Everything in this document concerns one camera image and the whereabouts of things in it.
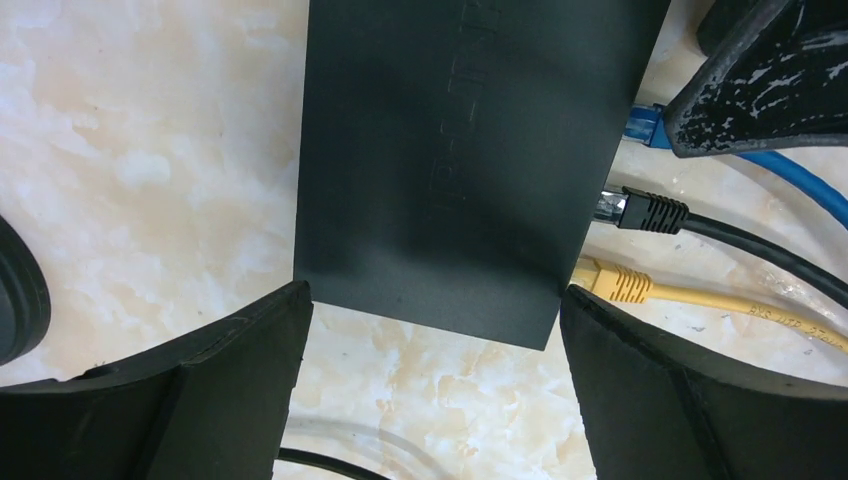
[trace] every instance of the black round object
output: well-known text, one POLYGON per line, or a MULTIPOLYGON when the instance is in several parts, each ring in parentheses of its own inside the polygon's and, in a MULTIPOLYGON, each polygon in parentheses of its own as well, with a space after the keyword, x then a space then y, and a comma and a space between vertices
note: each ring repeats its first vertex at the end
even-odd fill
POLYGON ((0 217, 0 365, 38 345, 50 325, 50 295, 35 257, 0 217))

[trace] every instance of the beige marble tile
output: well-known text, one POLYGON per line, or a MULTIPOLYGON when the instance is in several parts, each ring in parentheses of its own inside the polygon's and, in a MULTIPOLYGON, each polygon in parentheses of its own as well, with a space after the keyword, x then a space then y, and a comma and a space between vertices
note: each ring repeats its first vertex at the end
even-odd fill
MULTIPOLYGON (((691 39, 702 3, 673 2, 642 100, 667 101, 702 61, 691 39)), ((0 2, 0 212, 54 305, 44 343, 0 368, 0 385, 137 353, 291 278, 306 18, 306 0, 0 2)), ((844 150, 790 153, 848 191, 844 150)), ((848 277, 841 227, 739 161, 622 145, 612 178, 848 277)), ((783 295, 848 327, 791 277, 694 236, 595 226, 586 251, 658 278, 783 295)), ((736 358, 848 385, 848 359, 780 326, 661 302, 629 310, 736 358)), ((594 476, 557 335, 530 352, 319 305, 305 357, 287 445, 397 479, 594 476)), ((275 478, 335 478, 306 472, 278 465, 275 478)))

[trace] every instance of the yellow connector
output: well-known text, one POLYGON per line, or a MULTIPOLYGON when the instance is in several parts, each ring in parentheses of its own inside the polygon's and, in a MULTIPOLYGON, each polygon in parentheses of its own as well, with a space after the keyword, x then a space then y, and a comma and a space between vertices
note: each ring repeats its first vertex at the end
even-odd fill
POLYGON ((571 281, 610 302, 645 303, 653 298, 745 313, 793 328, 848 353, 848 338, 815 320, 742 297, 655 284, 649 275, 614 263, 581 257, 571 281))

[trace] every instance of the yellow ethernet cable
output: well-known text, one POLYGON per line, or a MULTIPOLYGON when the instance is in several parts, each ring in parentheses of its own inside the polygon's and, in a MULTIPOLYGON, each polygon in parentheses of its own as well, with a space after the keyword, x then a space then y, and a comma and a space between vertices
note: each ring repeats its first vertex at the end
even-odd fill
POLYGON ((611 302, 645 303, 652 298, 745 313, 794 328, 848 353, 848 338, 815 320, 742 297, 655 284, 650 276, 614 263, 580 258, 571 282, 611 302))

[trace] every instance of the black cable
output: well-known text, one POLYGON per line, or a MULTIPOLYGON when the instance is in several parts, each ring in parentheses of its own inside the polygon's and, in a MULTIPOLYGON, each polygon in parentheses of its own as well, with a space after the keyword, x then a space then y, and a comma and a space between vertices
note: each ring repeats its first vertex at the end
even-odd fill
POLYGON ((848 284, 779 245, 741 228, 694 213, 689 214, 681 227, 762 258, 848 308, 848 284))
POLYGON ((848 284, 753 233, 696 215, 671 198, 624 187, 605 190, 595 207, 595 220, 624 230, 677 234, 681 229, 718 240, 759 257, 795 275, 848 309, 848 284))
POLYGON ((354 480, 389 480, 388 478, 333 457, 292 448, 280 448, 277 460, 320 468, 354 480))

